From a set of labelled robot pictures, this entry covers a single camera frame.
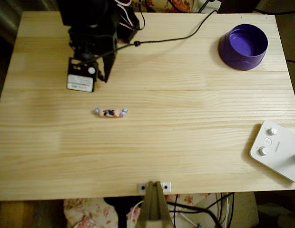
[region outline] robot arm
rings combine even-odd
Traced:
[[[58,0],[58,6],[63,24],[71,26],[69,45],[74,50],[74,57],[69,58],[67,88],[93,92],[97,79],[107,82],[116,52],[103,57],[104,75],[94,58],[116,49],[118,38],[129,43],[137,31],[119,24],[122,12],[114,0]],[[139,28],[133,9],[127,11],[134,27]]]

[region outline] wire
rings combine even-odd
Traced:
[[[176,211],[177,198],[178,198],[178,194],[176,194],[176,198],[175,198],[175,205],[174,205],[174,214],[173,214],[173,219],[174,219],[174,228],[176,228],[176,222],[175,222],[175,211]]]
[[[124,26],[124,27],[127,27],[128,29],[130,29],[130,30],[134,30],[131,26],[129,26],[129,25],[126,25],[126,24],[123,24],[123,23],[119,23],[120,25],[122,25],[122,26]]]
[[[205,19],[203,19],[203,21],[200,23],[200,25],[198,26],[198,28],[190,35],[186,36],[186,37],[181,37],[181,38],[174,38],[174,39],[163,39],[163,40],[153,40],[153,41],[142,41],[141,44],[147,44],[147,43],[162,43],[162,42],[169,42],[169,41],[177,41],[177,40],[183,40],[183,39],[188,39],[192,36],[194,36],[198,30],[200,29],[200,27],[204,24],[204,22],[211,16],[212,13],[217,12],[217,10],[213,10],[211,13],[209,13]]]
[[[226,199],[226,216],[225,216],[225,221],[224,221],[224,228],[227,228],[229,209],[230,209],[230,204],[229,204],[229,198],[227,197],[227,199]]]
[[[177,8],[177,6],[175,6],[175,4],[172,2],[172,0],[167,0],[175,10],[177,10],[179,13],[189,13],[189,12],[184,12],[181,11],[180,9]],[[202,5],[202,7],[198,10],[198,12],[195,13],[201,13],[201,11],[203,11],[203,9],[206,7],[206,5],[210,2],[210,0],[206,0],[205,3]]]
[[[289,60],[289,59],[286,59],[286,62],[295,63],[295,61],[294,61],[294,60]]]
[[[259,9],[255,9],[254,11],[263,13],[263,14],[273,14],[273,15],[285,15],[285,14],[293,14],[295,11],[287,11],[287,12],[279,12],[279,13],[273,13],[273,12],[266,12]]]
[[[219,217],[218,217],[218,221],[220,222],[220,220],[222,219],[222,215],[223,215],[223,200],[222,200],[223,194],[220,193],[220,212],[219,212]]]
[[[188,221],[189,223],[191,223],[193,226],[197,227],[197,224],[196,224],[195,222],[193,222],[191,219],[189,219],[187,216],[185,216],[183,213],[180,213],[180,215],[181,215],[182,217],[184,217],[185,220],[187,220],[187,221]]]
[[[216,202],[212,203],[210,206],[207,207],[207,209],[209,209],[210,207],[216,205],[219,201],[223,200],[224,198],[227,198],[228,196],[231,196],[232,194],[234,194],[234,192],[231,192],[225,196],[223,196],[222,198],[220,198],[219,200],[217,200]]]
[[[126,14],[126,16],[127,16],[127,19],[128,19],[128,21],[129,21],[130,25],[131,25],[131,26],[134,26],[134,25],[133,25],[133,22],[130,20],[130,18],[129,18],[129,16],[128,16],[128,12],[127,12],[127,10],[126,10],[122,5],[120,5],[120,4],[117,4],[117,6],[119,6],[121,9],[123,9],[123,11],[125,12],[125,14]]]
[[[230,220],[229,220],[229,223],[228,223],[228,227],[227,227],[227,228],[230,228],[230,226],[231,226],[232,217],[233,217],[233,211],[234,211],[234,192],[233,192],[233,194],[232,194],[232,209],[231,209],[231,216],[230,216]]]
[[[138,207],[140,203],[143,203],[143,200],[140,201],[139,203],[137,203],[137,204],[134,206],[134,208],[132,209],[132,213],[131,213],[131,215],[130,215],[130,228],[133,228],[133,217],[134,217],[134,212],[135,212],[136,207]]]
[[[120,17],[121,17],[126,23],[128,23],[128,25],[126,25],[126,24],[124,24],[124,23],[121,23],[121,22],[120,22],[120,25],[122,25],[122,26],[124,26],[124,27],[127,27],[128,29],[135,30],[135,31],[141,31],[141,30],[143,30],[143,29],[145,28],[145,26],[146,26],[146,20],[145,20],[143,14],[142,14],[142,10],[141,10],[141,5],[140,5],[140,3],[141,3],[141,0],[139,1],[138,8],[139,8],[139,12],[141,13],[141,16],[142,16],[142,19],[143,19],[143,27],[142,27],[142,28],[136,28],[136,27],[132,26],[132,25],[128,22],[128,20],[126,20],[122,15],[120,15]]]
[[[171,1],[171,0],[167,0],[172,6],[173,6],[173,8],[175,9],[175,10],[177,10],[179,13],[187,13],[187,12],[184,12],[184,11],[181,11],[180,9],[178,9],[175,5],[174,5],[174,3]]]
[[[202,7],[199,9],[199,11],[197,13],[201,13],[209,2],[210,2],[210,0],[206,0],[205,3],[202,5]]]
[[[189,35],[189,36],[181,37],[181,38],[174,38],[174,39],[163,39],[163,40],[142,41],[142,42],[140,42],[140,41],[137,40],[137,41],[135,41],[134,43],[126,44],[126,45],[124,45],[124,46],[122,46],[122,47],[118,47],[118,48],[116,48],[116,49],[114,49],[114,50],[111,50],[111,51],[105,52],[105,53],[103,53],[102,55],[99,55],[99,56],[97,56],[97,57],[94,57],[94,58],[90,59],[89,61],[81,62],[81,63],[77,64],[77,66],[83,65],[83,64],[88,63],[88,62],[90,62],[90,61],[91,61],[91,62],[94,62],[94,61],[96,61],[96,60],[99,59],[99,58],[102,58],[102,57],[104,57],[104,56],[110,55],[110,54],[112,54],[112,53],[115,53],[115,52],[117,52],[117,51],[119,51],[119,50],[125,49],[125,48],[130,47],[130,46],[136,46],[136,47],[138,47],[138,46],[141,45],[141,44],[147,44],[147,43],[162,43],[162,42],[177,41],[177,40],[183,40],[183,39],[190,38],[191,36],[195,35],[195,34],[198,32],[198,30],[200,29],[200,27],[204,24],[204,22],[205,22],[205,21],[211,16],[211,14],[213,14],[214,12],[217,12],[217,10],[214,10],[214,11],[212,11],[211,13],[209,13],[209,14],[203,19],[203,21],[199,24],[198,28],[197,28],[197,29],[196,29],[191,35]]]
[[[224,222],[225,222],[225,220],[227,219],[227,217],[228,217],[228,214],[225,213],[225,218],[223,219],[223,221],[221,222],[221,224],[224,224]]]
[[[129,0],[128,3],[123,3],[123,2],[120,2],[118,0],[114,0],[116,3],[120,4],[121,6],[129,6],[131,3],[132,3],[132,0]]]
[[[213,219],[213,221],[215,222],[217,228],[223,228],[221,226],[221,224],[219,223],[219,221],[217,220],[216,216],[213,214],[213,212],[211,212],[208,209],[199,208],[199,207],[192,207],[192,206],[183,205],[183,204],[179,204],[179,203],[172,203],[172,202],[167,202],[167,204],[168,205],[173,205],[173,206],[176,205],[178,207],[186,208],[186,209],[190,209],[190,210],[196,210],[196,211],[199,211],[200,213],[207,213]]]

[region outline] black cable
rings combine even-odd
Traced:
[[[175,4],[172,2],[172,0],[167,0],[175,10],[177,10],[179,13],[189,13],[189,12],[184,12],[184,11],[181,11],[180,9],[177,8],[177,6],[175,6]],[[206,5],[210,2],[211,0],[206,0],[205,3],[202,5],[202,7],[198,10],[198,12],[196,13],[201,13],[201,11],[204,10],[204,8],[206,7]]]
[[[219,217],[218,217],[219,222],[222,219],[222,215],[223,215],[223,194],[220,193],[220,211],[219,211]]]
[[[175,206],[174,206],[174,215],[173,215],[173,218],[174,218],[174,228],[176,228],[176,222],[175,222],[175,212],[176,212],[177,198],[178,198],[178,194],[176,195],[176,199],[175,199]]]
[[[210,207],[216,205],[219,201],[223,200],[224,198],[227,198],[228,196],[231,196],[232,194],[234,194],[234,192],[231,192],[223,197],[221,197],[219,200],[215,201],[214,203],[212,203],[210,206],[207,207],[207,209],[209,209]]]
[[[187,13],[187,12],[184,12],[184,11],[181,11],[180,9],[178,9],[175,5],[174,5],[174,3],[171,1],[171,0],[167,0],[172,6],[173,6],[173,8],[175,9],[175,10],[177,10],[179,13]]]
[[[94,61],[96,61],[96,60],[99,59],[99,58],[102,58],[102,57],[104,57],[104,56],[110,55],[110,54],[112,54],[112,53],[115,53],[115,52],[117,52],[117,51],[119,51],[119,50],[125,49],[125,48],[130,47],[130,46],[136,46],[136,47],[138,47],[138,46],[140,46],[141,44],[147,44],[147,43],[150,43],[150,44],[151,44],[151,43],[162,43],[162,42],[169,42],[169,41],[177,41],[177,40],[188,39],[188,38],[190,38],[191,36],[195,35],[195,34],[198,32],[198,30],[200,29],[200,27],[204,24],[204,22],[208,19],[208,17],[210,17],[211,14],[213,14],[214,12],[217,12],[217,10],[214,10],[214,11],[212,11],[211,13],[209,13],[209,14],[205,17],[205,19],[200,23],[200,25],[198,26],[198,28],[197,28],[197,29],[196,29],[191,35],[189,35],[189,36],[181,37],[181,38],[174,38],[174,39],[163,39],[163,40],[142,41],[142,42],[140,42],[140,41],[137,40],[137,41],[135,41],[134,43],[126,44],[126,45],[124,45],[124,46],[122,46],[122,47],[118,47],[118,48],[116,48],[116,49],[114,49],[114,50],[111,50],[111,51],[105,52],[105,53],[103,53],[102,55],[99,55],[99,56],[97,56],[97,57],[94,57],[94,58],[90,59],[89,61],[81,62],[81,63],[77,64],[77,66],[83,65],[83,64],[88,63],[88,62],[94,62]]]
[[[256,12],[263,13],[263,14],[273,14],[273,15],[285,15],[285,14],[293,14],[295,11],[287,11],[287,12],[279,12],[279,13],[273,13],[273,12],[266,12],[259,9],[255,9]]]
[[[147,43],[150,43],[150,44],[151,44],[151,43],[162,43],[162,42],[169,42],[169,41],[177,41],[177,40],[188,39],[188,38],[194,36],[194,35],[198,32],[198,30],[200,29],[200,27],[204,24],[204,22],[208,19],[208,17],[210,17],[211,14],[214,13],[214,12],[217,12],[217,10],[214,10],[214,11],[212,11],[211,13],[209,13],[209,14],[205,17],[205,19],[200,23],[200,25],[198,26],[198,28],[197,28],[192,34],[190,34],[190,35],[188,35],[188,36],[186,36],[186,37],[174,38],[174,39],[153,40],[153,41],[142,41],[142,42],[139,41],[139,43],[140,43],[140,44],[147,44]]]
[[[176,210],[176,213],[183,213],[183,214],[199,214],[201,211],[182,211],[182,210]]]
[[[229,223],[228,223],[227,228],[230,228],[230,226],[231,226],[232,217],[233,217],[233,211],[234,211],[234,192],[233,192],[233,194],[232,194],[232,209],[231,209],[231,216],[230,216],[230,220],[229,220]]]
[[[202,5],[202,7],[199,9],[197,13],[201,13],[201,11],[204,10],[204,8],[207,6],[207,4],[210,2],[210,0],[206,0],[205,3]]]
[[[286,59],[286,62],[295,63],[295,61],[294,61],[294,60],[290,60],[290,59]]]
[[[222,202],[223,199],[225,199],[225,198],[231,196],[232,194],[234,194],[234,193],[231,192],[231,193],[229,193],[229,194],[227,194],[227,195],[221,197],[219,200],[217,200],[217,201],[215,201],[214,203],[212,203],[212,204],[211,204],[210,206],[208,206],[206,209],[211,208],[212,206],[216,205],[216,204],[217,204],[218,202],[220,202],[220,201]],[[201,211],[176,211],[176,212],[178,212],[178,213],[186,213],[186,214],[198,214],[198,213],[201,213]]]
[[[196,211],[200,211],[201,213],[207,213],[215,222],[215,225],[217,228],[223,228],[221,226],[221,224],[219,223],[219,221],[217,220],[216,216],[213,214],[213,212],[211,212],[208,209],[205,208],[199,208],[199,207],[192,207],[192,206],[188,206],[188,205],[183,205],[183,204],[179,204],[179,203],[172,203],[172,202],[167,202],[168,205],[173,205],[173,206],[178,206],[181,208],[186,208],[186,209],[190,209],[190,210],[196,210]]]

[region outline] white cable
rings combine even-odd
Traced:
[[[226,201],[226,217],[225,217],[224,228],[227,228],[227,222],[228,222],[228,217],[229,217],[229,209],[230,209],[229,197],[227,197],[227,201]]]
[[[122,26],[124,26],[124,27],[127,27],[127,28],[130,29],[130,30],[133,30],[132,27],[130,27],[130,26],[126,25],[126,24],[123,24],[123,23],[121,23],[121,22],[120,22],[120,25],[122,25]]]
[[[182,217],[184,217],[189,223],[191,223],[194,227],[197,227],[197,224],[195,224],[192,220],[190,220],[187,216],[185,216],[183,213],[180,213]]]
[[[128,19],[128,21],[129,21],[130,25],[131,25],[131,26],[134,26],[133,23],[132,23],[132,21],[131,21],[130,18],[128,17],[128,12],[127,12],[127,10],[123,7],[123,5],[121,5],[121,4],[117,4],[117,6],[119,6],[121,9],[123,9],[123,11],[125,12],[125,14],[126,14],[126,16],[127,16],[127,19]]]
[[[189,223],[191,223],[192,225],[194,225],[195,227],[197,227],[197,224],[195,222],[193,222],[191,219],[189,219],[187,216],[185,216],[182,212],[179,212],[179,214],[184,217]]]
[[[133,207],[132,213],[130,214],[130,228],[133,228],[133,217],[134,217],[134,212],[135,212],[136,207],[138,207],[140,203],[143,203],[143,200],[140,201],[139,203],[137,203],[137,204]]]
[[[123,3],[123,2],[120,2],[120,1],[118,1],[118,0],[114,0],[116,3],[119,3],[121,6],[129,6],[131,3],[132,3],[132,1],[133,0],[129,0],[129,2],[128,3]]]

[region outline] metal clamp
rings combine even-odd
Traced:
[[[171,182],[161,182],[160,183],[163,193],[170,193],[172,191],[172,183]],[[147,183],[139,183],[138,184],[138,193],[145,194],[148,187]]]

